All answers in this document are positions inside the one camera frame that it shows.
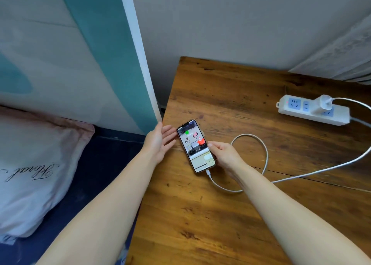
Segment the red object on screen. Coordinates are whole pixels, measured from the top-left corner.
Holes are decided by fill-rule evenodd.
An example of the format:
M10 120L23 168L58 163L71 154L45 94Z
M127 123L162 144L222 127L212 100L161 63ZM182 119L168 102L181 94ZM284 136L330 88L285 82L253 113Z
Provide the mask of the red object on screen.
M205 139L201 138L197 141L197 143L201 146L201 145L205 144Z

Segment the charging cable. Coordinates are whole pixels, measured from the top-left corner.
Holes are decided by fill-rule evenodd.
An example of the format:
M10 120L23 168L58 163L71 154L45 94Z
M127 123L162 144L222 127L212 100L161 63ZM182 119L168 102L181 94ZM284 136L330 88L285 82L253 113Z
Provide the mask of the charging cable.
M360 105L363 105L365 106L366 108L368 108L369 110L371 110L371 107L365 103L362 103L360 101L356 101L356 100L353 100L353 99L348 99L348 98L340 98L340 97L337 97L337 98L332 98L331 101L333 100L337 100L337 99L341 99L341 100L347 100L347 101L351 101L351 102L355 102L355 103L358 103ZM368 126L371 128L371 124L365 122L365 121L362 121L358 118L353 118L353 117L350 117L351 120L353 121L356 121L356 122L359 122L361 124L364 124L365 126ZM238 135L237 137L235 137L232 142L231 142L231 145L233 145L233 142L241 137L241 136L250 136L250 137L254 137L255 139L257 139L258 141L260 141L264 148L265 148L265 152L266 152L266 160L265 160L265 165L264 165L264 168L263 168L263 171L262 171L262 174L264 174L266 168L267 168L267 164L268 164L268 149L267 149L267 146L264 144L264 142L256 135L253 135L253 134L240 134ZM278 183L278 182L282 182L282 181L287 181L287 180L291 180L291 179L295 179L295 178L301 178L301 177L305 177L305 176L309 176L309 175L313 175L313 174L317 174L317 173L321 173L321 172L324 172L324 171L328 171L328 170L331 170L331 169L335 169L335 168L338 168L338 167L342 167L342 166L345 166L345 165L348 165L348 164L351 164L351 163L354 163L356 162L357 160L363 158L365 155L367 155L369 152L371 151L371 146L362 154L360 155L359 157L353 159L353 160L350 160L346 163L342 163L342 164L339 164L339 165L336 165L336 166L333 166L333 167L329 167L329 168L325 168L325 169L321 169L321 170L318 170L318 171L314 171L314 172L310 172L310 173L306 173L306 174L302 174L302 175L298 175L298 176L293 176L293 177L289 177L289 178L284 178L284 179L280 179L280 180L276 180L276 181L272 181L272 183ZM210 171L209 169L206 170L206 174L209 176L209 178L211 179L211 181L219 188L223 189L224 191L228 191L228 192L232 192L232 193L240 193L242 192L243 190L238 190L238 191L232 191L232 190L228 190L228 189L225 189L221 186L219 186L217 183L214 182L214 180L211 178L211 174L210 174Z

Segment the hand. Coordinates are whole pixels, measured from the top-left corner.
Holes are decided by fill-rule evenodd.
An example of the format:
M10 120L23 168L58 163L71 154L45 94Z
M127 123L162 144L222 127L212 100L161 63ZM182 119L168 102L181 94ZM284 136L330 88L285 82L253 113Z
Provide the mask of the hand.
M216 156L218 163L232 176L237 169L246 165L235 148L228 143L208 142L209 150Z
M163 160L165 153L174 146L176 142L174 137L176 135L177 132L174 127L171 125L163 127L162 122L159 122L154 130L148 132L144 140L142 151L150 154L156 164L159 164Z

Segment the wood grain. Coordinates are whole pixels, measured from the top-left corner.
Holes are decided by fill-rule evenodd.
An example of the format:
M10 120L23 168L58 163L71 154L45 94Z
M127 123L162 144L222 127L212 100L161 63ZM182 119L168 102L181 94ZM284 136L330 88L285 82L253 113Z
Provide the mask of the wood grain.
M329 94L371 103L369 87L274 70L182 57L164 124L198 121L208 141L230 142L252 133L266 143L271 181L312 172L360 155L371 143L366 127L343 127L281 115L284 95L316 98ZM354 117L371 122L371 112L346 103ZM245 194L216 189L196 175L181 144L156 168L143 198L127 264L290 264ZM243 137L236 149L260 170L265 155L256 140ZM277 186L325 219L371 256L370 157L359 163ZM215 181L238 185L218 167Z

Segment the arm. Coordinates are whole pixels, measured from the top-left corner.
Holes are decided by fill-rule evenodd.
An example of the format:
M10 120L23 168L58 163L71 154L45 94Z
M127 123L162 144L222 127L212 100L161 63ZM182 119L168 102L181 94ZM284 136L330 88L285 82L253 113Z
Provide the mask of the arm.
M247 165L232 145L209 142L208 147L242 187L294 264L371 264L370 258L338 230Z
M175 144L160 122L118 177L84 207L53 241L37 265L114 264L133 224L156 165Z

